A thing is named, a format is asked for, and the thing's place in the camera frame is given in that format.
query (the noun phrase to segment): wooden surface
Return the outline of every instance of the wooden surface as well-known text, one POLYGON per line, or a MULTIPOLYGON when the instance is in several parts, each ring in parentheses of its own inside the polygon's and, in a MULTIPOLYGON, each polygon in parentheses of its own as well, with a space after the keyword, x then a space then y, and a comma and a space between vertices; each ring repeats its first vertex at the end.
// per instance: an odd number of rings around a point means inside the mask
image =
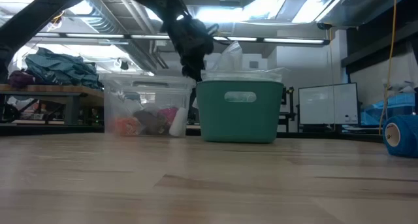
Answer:
POLYGON ((0 138, 0 223, 418 223, 418 160, 382 144, 0 138))
MULTIPOLYGON (((19 92, 62 92, 62 93, 85 93, 87 97, 81 97, 81 106, 103 106, 104 94, 102 91, 87 88, 85 86, 43 86, 31 85, 23 89, 12 88, 8 84, 0 84, 0 94, 2 91, 19 91, 19 92)), ((52 101, 54 103, 66 103, 65 97, 44 97, 36 96, 35 99, 43 101, 52 101)))

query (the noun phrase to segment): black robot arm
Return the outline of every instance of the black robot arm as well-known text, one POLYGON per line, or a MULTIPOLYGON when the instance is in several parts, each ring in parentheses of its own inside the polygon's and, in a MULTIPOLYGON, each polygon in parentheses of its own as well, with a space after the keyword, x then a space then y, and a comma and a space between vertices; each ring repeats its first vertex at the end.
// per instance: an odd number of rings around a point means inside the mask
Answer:
MULTIPOLYGON (((83 0, 34 0, 0 27, 0 78, 7 77, 13 55, 60 11, 83 0)), ((135 0, 153 10, 163 21, 161 31, 167 32, 181 57, 183 74, 201 81, 203 57, 213 52, 212 33, 194 20, 182 0, 135 0)))

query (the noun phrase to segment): blue roll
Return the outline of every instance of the blue roll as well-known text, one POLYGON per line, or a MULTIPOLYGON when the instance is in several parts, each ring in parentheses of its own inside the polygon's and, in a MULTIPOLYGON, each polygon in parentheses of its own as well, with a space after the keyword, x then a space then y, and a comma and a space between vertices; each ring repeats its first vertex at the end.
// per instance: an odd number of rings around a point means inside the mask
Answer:
POLYGON ((418 158, 418 116, 391 117, 383 128, 383 141, 391 155, 418 158))

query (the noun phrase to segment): blue object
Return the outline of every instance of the blue object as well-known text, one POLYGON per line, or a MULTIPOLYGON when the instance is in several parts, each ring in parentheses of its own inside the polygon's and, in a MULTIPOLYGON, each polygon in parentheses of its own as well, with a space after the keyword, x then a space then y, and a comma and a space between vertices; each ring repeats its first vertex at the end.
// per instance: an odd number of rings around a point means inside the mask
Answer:
POLYGON ((43 84, 99 89, 96 68, 84 63, 82 57, 55 54, 45 48, 39 48, 36 54, 28 55, 25 62, 26 72, 43 84))
POLYGON ((391 117, 383 128, 383 141, 391 155, 418 158, 418 116, 391 117))

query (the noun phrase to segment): teal basket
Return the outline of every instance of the teal basket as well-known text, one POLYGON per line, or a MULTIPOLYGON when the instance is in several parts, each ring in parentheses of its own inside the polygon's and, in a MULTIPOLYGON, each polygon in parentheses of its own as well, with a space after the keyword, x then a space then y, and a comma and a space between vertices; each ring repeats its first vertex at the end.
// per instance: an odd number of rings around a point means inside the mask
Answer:
POLYGON ((205 81, 197 84, 203 140, 271 143, 276 139, 283 84, 205 81))

